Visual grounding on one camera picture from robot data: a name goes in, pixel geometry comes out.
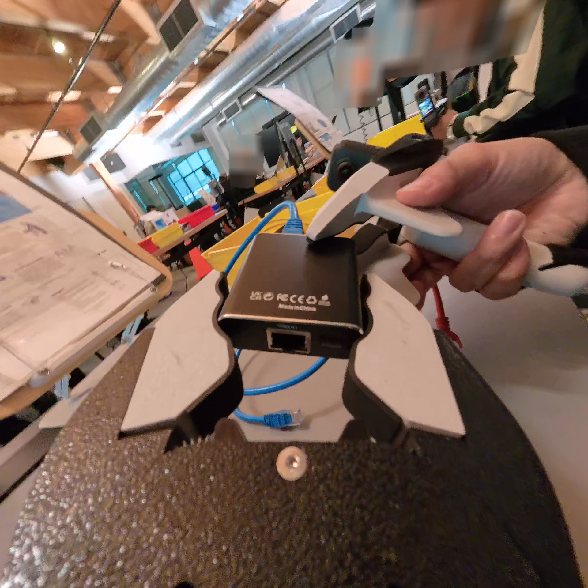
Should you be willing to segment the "printed instruction sheet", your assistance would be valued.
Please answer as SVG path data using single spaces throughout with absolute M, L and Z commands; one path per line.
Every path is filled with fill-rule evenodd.
M 47 382 L 163 280 L 76 210 L 1 167 L 1 400 Z

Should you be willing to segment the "orange traffic cone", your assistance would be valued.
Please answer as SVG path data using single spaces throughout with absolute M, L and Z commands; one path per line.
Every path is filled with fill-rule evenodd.
M 195 271 L 196 281 L 203 279 L 213 271 L 213 268 L 210 266 L 208 261 L 202 256 L 201 251 L 197 247 L 192 248 L 189 251 L 188 255 Z

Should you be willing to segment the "red storage bin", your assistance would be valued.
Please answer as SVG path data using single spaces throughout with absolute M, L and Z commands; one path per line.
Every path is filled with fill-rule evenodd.
M 197 227 L 204 221 L 213 217 L 215 211 L 210 205 L 189 212 L 183 217 L 178 217 L 173 208 L 163 212 L 153 210 L 141 217 L 144 228 L 151 229 L 151 233 L 138 242 L 146 252 L 154 254 L 160 249 L 173 248 L 186 240 L 188 230 Z

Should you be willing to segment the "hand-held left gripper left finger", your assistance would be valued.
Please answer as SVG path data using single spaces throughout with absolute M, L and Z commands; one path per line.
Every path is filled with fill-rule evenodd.
M 242 372 L 218 317 L 229 293 L 212 271 L 156 321 L 120 439 L 168 432 L 165 451 L 208 440 L 244 398 Z

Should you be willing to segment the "grey desk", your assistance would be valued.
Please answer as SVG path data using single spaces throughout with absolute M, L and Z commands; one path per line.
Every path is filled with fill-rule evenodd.
M 119 438 L 144 331 L 41 464 L 1 587 L 583 587 L 587 324 L 569 299 L 441 290 L 465 440 L 343 431 L 341 361 L 245 404 L 307 429 Z

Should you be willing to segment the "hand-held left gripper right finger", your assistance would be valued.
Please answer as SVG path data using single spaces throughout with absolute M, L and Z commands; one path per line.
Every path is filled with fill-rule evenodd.
M 364 334 L 353 344 L 342 401 L 375 442 L 410 430 L 466 435 L 434 330 L 413 303 L 380 277 L 361 282 Z

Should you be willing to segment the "silver ventilation duct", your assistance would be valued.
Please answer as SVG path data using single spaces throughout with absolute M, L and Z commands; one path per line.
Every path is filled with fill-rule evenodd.
M 160 25 L 180 36 L 173 49 L 165 40 L 146 65 L 122 89 L 105 114 L 93 114 L 80 128 L 82 140 L 73 156 L 93 164 L 114 151 L 136 127 L 171 99 L 172 107 L 145 127 L 153 142 L 178 145 L 218 113 L 252 101 L 253 88 L 287 77 L 282 64 L 302 51 L 302 62 L 331 46 L 363 18 L 366 1 L 285 1 L 244 38 L 248 26 L 270 1 L 174 1 Z M 194 13 L 187 33 L 178 33 L 176 9 Z M 247 96 L 242 104 L 240 99 Z

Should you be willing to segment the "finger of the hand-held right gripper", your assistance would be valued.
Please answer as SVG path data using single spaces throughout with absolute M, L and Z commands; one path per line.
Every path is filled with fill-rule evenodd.
M 319 209 L 306 231 L 308 241 L 315 243 L 336 236 L 354 224 L 362 195 L 389 176 L 388 168 L 370 162 L 360 168 Z
M 410 255 L 401 246 L 389 242 L 375 242 L 358 255 L 359 276 L 378 276 L 413 306 L 418 307 L 422 295 L 404 274 L 409 261 Z

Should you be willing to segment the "black network adapter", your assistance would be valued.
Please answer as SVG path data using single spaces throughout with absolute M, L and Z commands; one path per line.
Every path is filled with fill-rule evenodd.
M 236 349 L 348 359 L 364 331 L 354 241 L 260 233 L 218 325 Z

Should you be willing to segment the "person's right forearm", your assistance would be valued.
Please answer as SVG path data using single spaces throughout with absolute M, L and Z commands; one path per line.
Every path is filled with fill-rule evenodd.
M 587 124 L 564 129 L 541 130 L 531 136 L 545 139 L 555 145 L 587 179 Z

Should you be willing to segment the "person's right hand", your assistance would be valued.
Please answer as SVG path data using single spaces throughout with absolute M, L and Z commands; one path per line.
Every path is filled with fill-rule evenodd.
M 418 307 L 444 276 L 463 293 L 489 300 L 515 296 L 530 266 L 527 242 L 569 245 L 587 224 L 586 177 L 543 138 L 465 143 L 396 197 L 409 207 L 440 206 L 487 226 L 459 263 L 402 245 L 411 257 L 404 274 L 421 295 Z

